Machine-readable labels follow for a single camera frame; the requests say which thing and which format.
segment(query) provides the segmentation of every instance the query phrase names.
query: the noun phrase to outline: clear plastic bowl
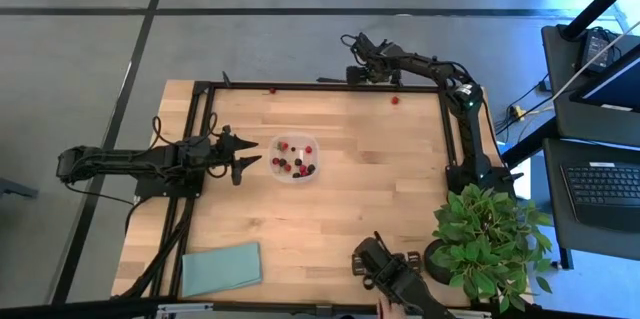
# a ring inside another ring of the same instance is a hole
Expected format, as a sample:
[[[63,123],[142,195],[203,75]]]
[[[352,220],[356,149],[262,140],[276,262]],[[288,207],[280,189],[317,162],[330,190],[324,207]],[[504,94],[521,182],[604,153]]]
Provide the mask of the clear plastic bowl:
[[[286,149],[280,150],[281,148],[278,148],[278,143],[286,143]],[[311,147],[311,153],[306,152],[307,147]],[[267,165],[269,165],[271,174],[283,183],[306,183],[318,175],[318,171],[320,170],[319,154],[320,146],[318,146],[318,142],[311,135],[304,133],[285,133],[271,139],[271,144],[269,144],[269,161],[267,161]],[[287,172],[285,167],[281,167],[279,164],[273,164],[274,158],[285,159],[287,164],[291,165],[291,170]],[[300,159],[302,161],[302,165],[305,165],[306,167],[313,164],[313,166],[315,166],[314,172],[306,176],[294,178],[293,174],[300,172],[300,167],[295,165],[296,159]]]

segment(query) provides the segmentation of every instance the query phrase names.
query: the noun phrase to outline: light blue cloth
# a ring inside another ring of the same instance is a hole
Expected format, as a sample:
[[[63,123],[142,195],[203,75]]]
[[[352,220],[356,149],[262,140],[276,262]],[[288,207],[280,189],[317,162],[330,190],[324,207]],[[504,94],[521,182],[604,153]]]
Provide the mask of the light blue cloth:
[[[216,293],[262,282],[260,245],[249,243],[182,256],[182,296]]]

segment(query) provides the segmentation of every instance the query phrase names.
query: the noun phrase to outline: black pot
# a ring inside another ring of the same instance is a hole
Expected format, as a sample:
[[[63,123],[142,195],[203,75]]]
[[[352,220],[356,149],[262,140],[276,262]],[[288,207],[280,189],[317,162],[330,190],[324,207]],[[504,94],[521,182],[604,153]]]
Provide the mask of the black pot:
[[[431,256],[433,253],[438,250],[441,246],[445,245],[442,239],[434,240],[427,246],[427,249],[424,250],[424,268],[431,275],[433,279],[435,279],[438,283],[442,283],[444,285],[449,285],[451,278],[453,278],[453,274],[447,268],[443,268],[441,266],[436,265],[431,261]]]

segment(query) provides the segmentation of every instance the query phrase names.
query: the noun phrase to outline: wooden tabletop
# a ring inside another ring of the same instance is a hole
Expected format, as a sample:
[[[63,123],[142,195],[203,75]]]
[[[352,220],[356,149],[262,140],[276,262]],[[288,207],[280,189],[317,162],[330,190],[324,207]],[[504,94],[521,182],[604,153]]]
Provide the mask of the wooden tabletop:
[[[158,115],[169,140],[182,137],[193,83],[167,82]],[[398,105],[390,103],[394,95]],[[365,290],[362,277],[351,274],[355,247],[374,230],[392,252],[422,253],[434,240],[433,211],[446,200],[448,164],[437,95],[217,89],[213,108],[219,128],[229,124],[242,139],[259,143],[237,155],[264,157],[245,170],[237,187],[229,177],[206,176],[187,253],[257,241],[264,279],[193,299],[374,304],[375,290]],[[480,124],[484,151],[499,165],[484,110]],[[452,126],[461,160],[453,117]],[[265,159],[270,141],[290,131],[308,133],[320,146],[319,175],[309,183],[284,184],[270,174]],[[132,216],[113,294],[128,289],[156,254],[167,203],[152,198]],[[162,293],[168,291],[173,257],[167,261]],[[438,301],[468,304],[460,288],[423,277]]]

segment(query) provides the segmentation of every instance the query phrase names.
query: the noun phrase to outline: monitor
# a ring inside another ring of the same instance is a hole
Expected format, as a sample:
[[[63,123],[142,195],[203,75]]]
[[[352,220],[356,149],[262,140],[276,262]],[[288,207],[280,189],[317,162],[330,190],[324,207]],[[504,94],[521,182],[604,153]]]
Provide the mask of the monitor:
[[[640,45],[611,64],[574,99],[603,108],[640,112]]]

